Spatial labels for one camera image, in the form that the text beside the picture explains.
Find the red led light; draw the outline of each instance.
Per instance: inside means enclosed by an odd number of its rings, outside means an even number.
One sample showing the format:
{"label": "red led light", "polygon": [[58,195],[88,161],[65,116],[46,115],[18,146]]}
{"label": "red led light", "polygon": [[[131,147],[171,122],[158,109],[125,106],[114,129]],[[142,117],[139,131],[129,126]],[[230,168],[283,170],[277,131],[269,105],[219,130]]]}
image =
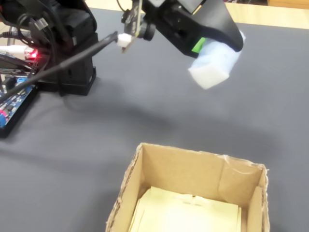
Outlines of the red led light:
{"label": "red led light", "polygon": [[38,57],[38,50],[33,50],[33,52],[29,53],[29,56],[31,58],[36,58]]}
{"label": "red led light", "polygon": [[36,52],[31,53],[31,57],[32,57],[32,58],[36,58],[37,56],[38,56],[38,54],[37,54]]}

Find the blue circuit board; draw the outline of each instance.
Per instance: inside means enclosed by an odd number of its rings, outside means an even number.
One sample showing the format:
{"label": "blue circuit board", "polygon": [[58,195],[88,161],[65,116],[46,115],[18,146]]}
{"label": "blue circuit board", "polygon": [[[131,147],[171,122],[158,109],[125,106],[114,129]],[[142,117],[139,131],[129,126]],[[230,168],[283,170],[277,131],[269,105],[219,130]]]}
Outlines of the blue circuit board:
{"label": "blue circuit board", "polygon": [[[26,81],[27,78],[17,78],[16,86],[20,83]],[[33,90],[35,86],[29,86],[26,89],[20,91],[18,94],[12,96],[4,103],[0,104],[0,128],[4,128],[11,118],[14,116],[18,108],[23,104],[29,93]]]}

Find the sponge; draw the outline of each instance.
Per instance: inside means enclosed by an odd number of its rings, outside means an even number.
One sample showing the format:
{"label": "sponge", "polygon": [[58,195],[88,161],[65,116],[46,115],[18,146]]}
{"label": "sponge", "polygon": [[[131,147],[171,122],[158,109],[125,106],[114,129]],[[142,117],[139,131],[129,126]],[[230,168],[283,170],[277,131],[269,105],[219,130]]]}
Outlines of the sponge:
{"label": "sponge", "polygon": [[[245,41],[245,35],[242,32],[241,35]],[[198,58],[188,70],[203,89],[211,88],[229,78],[241,52],[235,52],[225,43],[206,39]]]}

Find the box flap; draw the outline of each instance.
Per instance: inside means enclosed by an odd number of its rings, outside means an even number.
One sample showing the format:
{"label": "box flap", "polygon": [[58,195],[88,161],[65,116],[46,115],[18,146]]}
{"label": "box flap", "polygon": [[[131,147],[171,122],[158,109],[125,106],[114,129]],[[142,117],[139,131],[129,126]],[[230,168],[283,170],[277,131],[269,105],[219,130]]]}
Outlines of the box flap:
{"label": "box flap", "polygon": [[208,152],[143,144],[143,173],[149,186],[246,207],[264,165]]}
{"label": "box flap", "polygon": [[141,182],[142,145],[138,146],[137,152],[125,173],[117,201],[106,223],[106,232],[125,232],[128,230]]}

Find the white cable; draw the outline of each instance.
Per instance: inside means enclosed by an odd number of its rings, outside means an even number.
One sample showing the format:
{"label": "white cable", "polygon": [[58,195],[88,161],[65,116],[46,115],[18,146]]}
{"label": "white cable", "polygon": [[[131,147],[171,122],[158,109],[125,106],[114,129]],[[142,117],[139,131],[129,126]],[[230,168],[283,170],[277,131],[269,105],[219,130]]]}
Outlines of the white cable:
{"label": "white cable", "polygon": [[0,46],[0,52],[8,52],[11,54],[25,54],[27,52],[33,52],[33,48],[23,45]]}

